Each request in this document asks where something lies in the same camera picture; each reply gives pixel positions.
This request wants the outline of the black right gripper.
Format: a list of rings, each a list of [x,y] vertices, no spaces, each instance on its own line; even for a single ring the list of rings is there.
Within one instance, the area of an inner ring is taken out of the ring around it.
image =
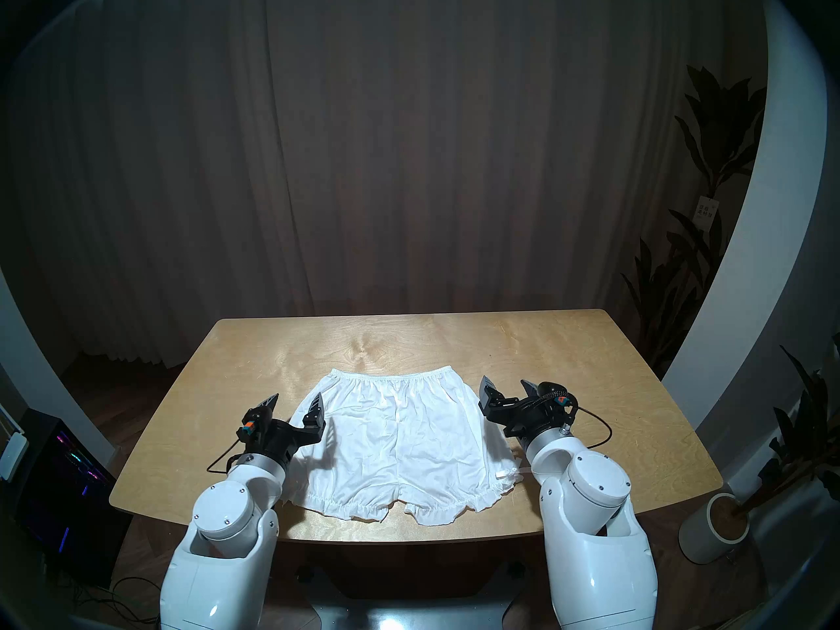
[[[546,388],[541,384],[527,380],[521,380],[521,384],[527,397],[504,399],[486,375],[480,381],[480,411],[492,423],[503,426],[507,438],[530,443],[542,432],[574,423],[578,412],[576,399],[544,399]]]

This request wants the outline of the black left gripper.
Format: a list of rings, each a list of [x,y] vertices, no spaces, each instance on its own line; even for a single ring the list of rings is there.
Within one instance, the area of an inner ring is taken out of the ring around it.
[[[273,418],[279,394],[269,396],[250,408],[240,427],[240,442],[245,447],[240,465],[254,462],[259,456],[267,458],[284,470],[301,447],[318,444],[324,435],[325,411],[322,394],[316,394],[302,418],[302,427]]]

